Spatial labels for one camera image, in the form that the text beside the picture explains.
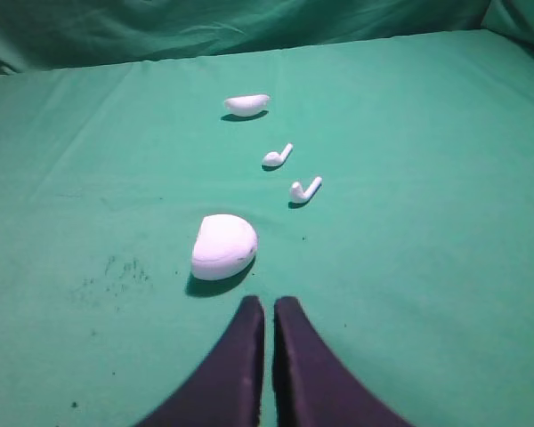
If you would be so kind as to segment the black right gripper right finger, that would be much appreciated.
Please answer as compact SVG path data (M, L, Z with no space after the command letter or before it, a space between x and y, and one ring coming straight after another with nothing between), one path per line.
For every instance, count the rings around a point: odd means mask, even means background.
M274 305L272 386L278 426L409 426L324 343L293 296Z

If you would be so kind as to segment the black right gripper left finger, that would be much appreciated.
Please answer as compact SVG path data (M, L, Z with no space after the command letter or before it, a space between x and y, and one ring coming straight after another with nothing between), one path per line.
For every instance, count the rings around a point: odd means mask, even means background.
M230 324L190 377L140 426L257 426L264 372L264 311L244 297Z

